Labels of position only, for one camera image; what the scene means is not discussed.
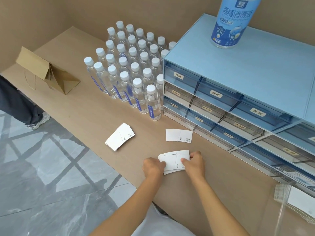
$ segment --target sneaker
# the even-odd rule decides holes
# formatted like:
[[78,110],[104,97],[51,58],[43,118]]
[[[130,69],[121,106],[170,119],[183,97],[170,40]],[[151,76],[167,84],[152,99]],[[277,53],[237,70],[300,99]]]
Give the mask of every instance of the sneaker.
[[42,124],[46,123],[48,120],[50,119],[50,115],[46,112],[43,112],[42,113],[42,119],[38,122],[38,123],[35,123],[35,124],[29,124],[29,125],[26,125],[29,129],[31,130],[36,130],[39,128],[39,126],[41,126]]

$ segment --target gray pants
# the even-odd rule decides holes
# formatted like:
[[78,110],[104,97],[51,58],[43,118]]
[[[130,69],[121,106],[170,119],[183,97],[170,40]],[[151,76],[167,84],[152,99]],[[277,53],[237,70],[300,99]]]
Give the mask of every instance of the gray pants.
[[0,110],[26,125],[38,123],[43,110],[30,102],[16,87],[0,75]]

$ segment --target water bottle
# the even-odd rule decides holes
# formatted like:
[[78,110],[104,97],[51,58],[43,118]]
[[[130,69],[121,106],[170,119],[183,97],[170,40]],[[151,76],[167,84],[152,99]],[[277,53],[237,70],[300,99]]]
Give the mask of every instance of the water bottle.
[[94,61],[91,57],[84,58],[84,63],[86,64],[87,70],[91,76],[91,79],[93,79],[94,83],[97,85],[97,87],[105,94],[107,94],[105,86],[100,82],[100,79],[96,75],[96,70],[94,68]]
[[153,58],[151,60],[151,70],[152,74],[154,76],[158,76],[159,74],[162,74],[162,68],[160,66],[160,59],[159,58]]
[[119,57],[126,57],[127,61],[130,62],[130,56],[129,56],[128,52],[126,51],[124,44],[117,45],[117,50],[119,52]]
[[145,68],[150,68],[150,60],[149,60],[149,54],[148,52],[142,52],[140,54],[140,67],[142,70],[144,70]]
[[119,44],[119,40],[118,40],[118,36],[115,32],[115,28],[114,27],[109,27],[107,29],[108,31],[108,40],[112,40],[114,42],[115,45],[118,45]]
[[123,31],[126,35],[127,35],[127,30],[126,28],[124,27],[124,23],[122,21],[118,21],[116,22],[116,26],[118,28],[118,32],[119,31]]
[[99,60],[99,62],[102,63],[103,66],[107,66],[107,61],[106,61],[106,57],[105,57],[105,51],[103,48],[97,48],[96,49],[96,53],[97,53],[97,58]]
[[137,43],[139,43],[139,41],[141,40],[141,39],[143,39],[143,40],[145,40],[145,42],[147,42],[147,39],[146,39],[146,37],[144,36],[144,32],[143,32],[143,29],[142,28],[138,28],[137,30],[136,30],[136,41],[137,41]]
[[161,118],[161,103],[160,95],[153,84],[147,86],[147,93],[145,94],[150,118],[157,121]]
[[116,59],[119,59],[118,50],[116,49],[114,42],[112,40],[106,41],[107,54],[113,54]]
[[150,59],[153,59],[153,58],[159,58],[160,59],[160,52],[158,51],[158,46],[156,44],[152,44],[150,46]]
[[163,65],[164,65],[164,58],[165,56],[169,53],[169,50],[162,50],[161,51],[161,58],[160,58],[160,64],[163,68]]
[[137,55],[137,49],[135,47],[131,47],[129,49],[129,55],[130,55],[130,63],[133,63],[133,62],[139,63],[140,60]]
[[128,72],[124,71],[120,73],[120,78],[122,80],[121,86],[123,87],[124,94],[128,100],[128,103],[131,105],[131,107],[136,108],[137,103],[134,98],[134,94],[132,93],[132,83],[129,79]]
[[134,26],[132,24],[128,24],[127,26],[127,36],[129,37],[130,35],[133,35],[136,37],[136,32],[134,31]]
[[159,74],[157,76],[156,82],[155,82],[155,87],[157,88],[157,91],[160,95],[160,104],[161,104],[161,111],[163,110],[163,84],[164,84],[164,79],[163,79],[163,75]]
[[176,45],[176,42],[175,42],[175,41],[171,41],[171,42],[168,44],[168,50],[173,49],[175,45]]
[[154,33],[148,32],[147,33],[147,47],[150,48],[151,45],[156,44],[157,42],[154,39]]
[[148,113],[148,106],[146,100],[144,99],[142,80],[140,78],[135,78],[132,83],[134,84],[132,92],[134,94],[137,107],[140,113],[146,114]]
[[119,69],[118,64],[117,64],[113,54],[106,55],[106,60],[107,60],[107,66],[108,67],[111,65],[114,65],[116,67],[116,69]]
[[147,47],[147,44],[146,44],[146,41],[145,41],[145,40],[143,40],[143,39],[139,40],[138,46],[139,46],[139,53],[140,53],[140,54],[141,54],[142,52],[147,52],[147,53],[150,52],[149,49],[148,49],[148,47]]
[[111,84],[111,82],[109,80],[109,74],[104,69],[104,66],[102,65],[102,63],[101,62],[96,62],[94,64],[94,68],[97,71],[97,77],[100,79],[100,81],[102,82],[103,86],[107,90],[108,95],[111,96],[111,98],[113,98],[113,99],[118,98],[118,95],[117,95],[115,89],[113,88],[113,85]]
[[167,46],[165,44],[165,37],[160,36],[157,39],[158,39],[158,46],[157,46],[158,51],[162,53],[162,50],[167,50]]
[[111,84],[113,88],[115,89],[118,98],[120,98],[121,101],[126,102],[127,98],[124,94],[123,88],[121,86],[121,79],[117,75],[117,69],[115,65],[111,65],[108,67],[108,72],[109,72],[109,80],[111,81]]
[[119,58],[119,72],[127,71],[130,73],[130,69],[128,68],[128,61],[126,57],[120,57]]
[[143,79],[143,76],[141,76],[139,64],[137,62],[133,62],[131,64],[131,79],[134,80],[136,78]]
[[118,39],[119,39],[119,43],[120,44],[124,44],[126,49],[129,48],[129,43],[128,43],[127,39],[126,39],[126,35],[125,35],[124,31],[119,31],[118,32]]
[[261,0],[222,0],[212,43],[220,48],[231,48],[241,39]]
[[148,85],[154,84],[155,76],[152,74],[152,70],[150,68],[145,68],[143,70],[143,84],[146,89]]
[[138,49],[137,43],[136,43],[136,37],[134,35],[128,36],[128,42],[129,42],[129,49],[132,47],[135,47]]

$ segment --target kraft paper bag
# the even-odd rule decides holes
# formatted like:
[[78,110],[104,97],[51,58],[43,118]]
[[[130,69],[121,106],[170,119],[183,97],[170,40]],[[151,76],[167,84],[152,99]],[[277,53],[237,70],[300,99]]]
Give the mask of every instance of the kraft paper bag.
[[25,47],[22,47],[16,63],[44,80],[50,88],[52,87],[64,94],[69,93],[80,83],[79,79],[67,71],[40,58]]

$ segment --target white shirt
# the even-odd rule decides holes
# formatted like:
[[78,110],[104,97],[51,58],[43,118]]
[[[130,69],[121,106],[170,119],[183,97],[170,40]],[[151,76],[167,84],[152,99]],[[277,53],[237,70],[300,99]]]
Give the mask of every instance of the white shirt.
[[147,215],[131,236],[195,236],[180,223],[162,215],[151,204]]

